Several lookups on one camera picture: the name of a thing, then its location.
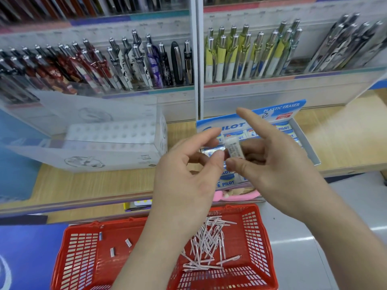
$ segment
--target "floor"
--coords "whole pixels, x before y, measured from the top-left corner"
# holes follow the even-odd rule
[[[332,183],[331,187],[387,244],[387,187],[380,172]],[[268,203],[259,204],[271,242],[280,290],[338,290],[324,252],[307,227]]]

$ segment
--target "white vertical divider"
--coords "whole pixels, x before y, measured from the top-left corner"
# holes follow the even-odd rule
[[[204,118],[204,13],[203,13],[203,0],[197,0],[196,2],[196,15],[197,15],[197,38],[198,38],[198,53],[199,53],[199,119]]]
[[[203,92],[199,90],[200,84],[199,84],[199,66],[198,66],[198,57],[199,57],[199,51],[198,51],[198,40],[197,40],[197,6],[196,6],[196,0],[190,0],[190,23],[191,23],[191,48],[192,48],[192,55],[193,55],[193,81],[195,86],[195,119],[199,119],[199,106],[200,106],[200,98],[199,94],[201,93],[203,96]]]

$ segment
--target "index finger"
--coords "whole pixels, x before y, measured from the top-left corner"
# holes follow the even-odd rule
[[[212,139],[219,136],[221,128],[210,128],[200,133],[197,133],[190,138],[187,138],[178,146],[174,146],[173,150],[182,153],[186,156],[191,156],[198,151],[202,146],[205,146]]]
[[[246,120],[246,122],[254,129],[254,131],[262,138],[268,138],[277,132],[280,132],[272,124],[262,119],[253,111],[245,108],[237,108],[236,113]]]

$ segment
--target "basket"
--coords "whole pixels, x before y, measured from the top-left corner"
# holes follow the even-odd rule
[[[211,208],[209,216],[222,215],[236,225],[223,227],[226,256],[241,255],[224,264],[224,269],[185,273],[187,262],[180,256],[172,272],[168,289],[278,289],[273,254],[258,206],[227,205]],[[93,222],[68,227],[56,258],[52,290],[108,290],[118,276],[135,245],[147,218]],[[115,256],[110,249],[115,248]],[[185,251],[190,252],[190,244]]]

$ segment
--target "forearm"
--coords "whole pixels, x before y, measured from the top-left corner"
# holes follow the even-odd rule
[[[333,191],[305,222],[327,257],[340,289],[386,289],[387,249]]]
[[[186,241],[147,222],[111,290],[165,289]]]

